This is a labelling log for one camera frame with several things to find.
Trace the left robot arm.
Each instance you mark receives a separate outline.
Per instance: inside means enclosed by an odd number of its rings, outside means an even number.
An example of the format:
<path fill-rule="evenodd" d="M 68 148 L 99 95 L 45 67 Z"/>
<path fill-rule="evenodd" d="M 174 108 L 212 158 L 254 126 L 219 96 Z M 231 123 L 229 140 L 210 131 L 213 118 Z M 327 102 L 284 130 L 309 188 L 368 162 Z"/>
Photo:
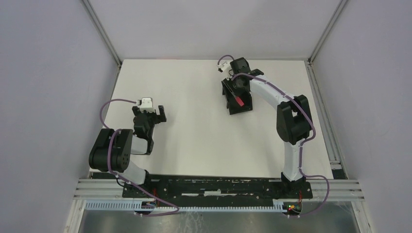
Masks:
<path fill-rule="evenodd" d="M 131 155 L 150 155 L 153 151 L 153 132 L 156 124 L 166 122 L 164 106 L 149 112 L 148 108 L 132 107 L 135 115 L 133 129 L 122 129 L 113 136 L 114 129 L 101 129 L 89 154 L 91 169 L 109 172 L 107 158 L 110 155 L 111 170 L 127 182 L 135 183 L 134 191 L 141 198 L 151 195 L 153 185 L 146 181 L 148 171 L 131 161 Z"/>

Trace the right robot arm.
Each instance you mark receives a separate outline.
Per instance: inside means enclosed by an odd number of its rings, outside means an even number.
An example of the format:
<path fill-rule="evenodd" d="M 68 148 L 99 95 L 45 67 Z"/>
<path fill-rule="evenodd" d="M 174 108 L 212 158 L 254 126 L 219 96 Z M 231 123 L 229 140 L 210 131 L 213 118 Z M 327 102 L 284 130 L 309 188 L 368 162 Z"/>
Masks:
<path fill-rule="evenodd" d="M 174 99 L 172 118 L 161 138 L 164 155 L 189 158 L 187 164 L 198 170 L 210 156 L 216 161 L 229 155 L 252 154 L 252 144 L 263 141 L 269 127 L 256 120 L 248 127 L 244 115 L 253 109 L 252 96 L 264 99 L 276 110 L 276 131 L 284 141 L 284 168 L 281 173 L 281 193 L 293 198 L 305 182 L 302 172 L 302 146 L 316 135 L 306 96 L 290 96 L 270 83 L 259 69 L 251 69 L 245 58 L 219 59 L 218 71 L 223 74 L 222 94 L 228 115 L 213 107 L 205 87 L 195 82 L 185 84 L 190 91 Z"/>

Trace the red handled screwdriver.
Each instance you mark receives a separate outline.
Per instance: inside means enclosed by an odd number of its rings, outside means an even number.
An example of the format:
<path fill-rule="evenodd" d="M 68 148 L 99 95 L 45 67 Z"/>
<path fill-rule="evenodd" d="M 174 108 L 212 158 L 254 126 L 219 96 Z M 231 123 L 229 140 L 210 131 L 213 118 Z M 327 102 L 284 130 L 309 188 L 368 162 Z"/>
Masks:
<path fill-rule="evenodd" d="M 242 99 L 241 99 L 240 97 L 238 97 L 238 96 L 235 97 L 235 101 L 236 101 L 236 103 L 237 103 L 240 107 L 242 107 L 242 106 L 244 105 L 244 102 L 243 102 Z"/>

